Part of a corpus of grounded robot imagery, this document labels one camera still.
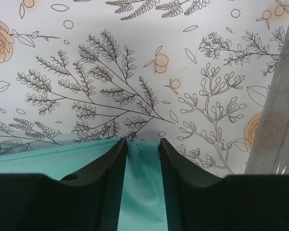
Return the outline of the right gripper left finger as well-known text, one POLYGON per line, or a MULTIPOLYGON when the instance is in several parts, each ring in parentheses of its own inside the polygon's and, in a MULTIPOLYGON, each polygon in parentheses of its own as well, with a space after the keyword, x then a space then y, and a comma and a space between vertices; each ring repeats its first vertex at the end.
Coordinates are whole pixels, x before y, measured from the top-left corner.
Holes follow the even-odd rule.
POLYGON ((125 139, 79 170, 0 174, 0 231, 115 231, 128 145, 125 139))

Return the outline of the teal t shirt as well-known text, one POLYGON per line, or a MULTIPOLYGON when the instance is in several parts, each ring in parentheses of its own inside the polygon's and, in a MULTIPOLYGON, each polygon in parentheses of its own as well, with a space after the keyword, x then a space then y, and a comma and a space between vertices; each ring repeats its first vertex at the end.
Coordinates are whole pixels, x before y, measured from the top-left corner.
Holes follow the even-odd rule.
MULTIPOLYGON (((106 153, 114 140, 0 156, 0 173, 43 173, 59 180, 106 153)), ((168 229, 161 164, 155 142, 127 143, 119 231, 168 229)))

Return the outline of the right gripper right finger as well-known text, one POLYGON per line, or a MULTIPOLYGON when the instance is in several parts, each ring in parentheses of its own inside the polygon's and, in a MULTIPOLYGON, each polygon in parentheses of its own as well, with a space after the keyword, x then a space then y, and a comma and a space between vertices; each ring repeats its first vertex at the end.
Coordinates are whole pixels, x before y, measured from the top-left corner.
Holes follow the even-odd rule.
POLYGON ((220 178, 164 138, 159 150, 170 231, 289 231, 289 175, 220 178))

